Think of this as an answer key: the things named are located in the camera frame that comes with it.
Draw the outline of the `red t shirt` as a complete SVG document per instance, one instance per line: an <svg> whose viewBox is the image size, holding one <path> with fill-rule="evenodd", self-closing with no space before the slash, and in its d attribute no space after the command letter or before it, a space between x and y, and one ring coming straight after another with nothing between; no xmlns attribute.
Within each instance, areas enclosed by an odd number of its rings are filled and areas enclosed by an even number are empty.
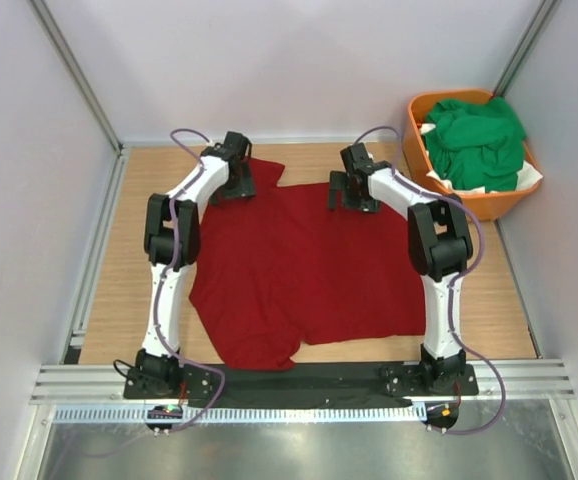
<svg viewBox="0 0 578 480"><path fill-rule="evenodd" d="M255 196L204 212L190 293L227 366L287 370L305 344L424 333L403 217L330 210L327 184L284 187L281 164L250 166Z"/></svg>

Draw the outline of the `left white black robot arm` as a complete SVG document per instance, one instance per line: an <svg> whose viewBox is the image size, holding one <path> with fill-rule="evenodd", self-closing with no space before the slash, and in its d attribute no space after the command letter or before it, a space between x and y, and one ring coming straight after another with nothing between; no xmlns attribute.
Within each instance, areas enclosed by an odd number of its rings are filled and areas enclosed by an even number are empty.
<svg viewBox="0 0 578 480"><path fill-rule="evenodd" d="M188 147L177 139L180 133L200 137L205 148L192 155L196 166L183 180L147 201L143 247L152 291L142 346L124 374L128 399L171 399L182 392L189 377L185 369L199 368L182 357L179 319L184 286L200 253L200 214L211 202L256 195L249 165L252 143L245 135L229 131L213 142L196 130L175 129L170 138L183 150Z"/></svg>

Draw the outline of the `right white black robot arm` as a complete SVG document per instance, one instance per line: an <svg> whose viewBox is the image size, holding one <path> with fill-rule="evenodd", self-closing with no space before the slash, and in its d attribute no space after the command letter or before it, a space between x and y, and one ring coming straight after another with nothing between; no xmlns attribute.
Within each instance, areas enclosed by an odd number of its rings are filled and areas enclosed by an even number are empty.
<svg viewBox="0 0 578 480"><path fill-rule="evenodd" d="M457 197L434 193L386 161L375 162L362 143L340 151L342 171L329 175L328 207L365 213L385 205L407 220L409 261L423 282L425 333L414 384L441 396L466 373L460 332L460 294L473 243Z"/></svg>

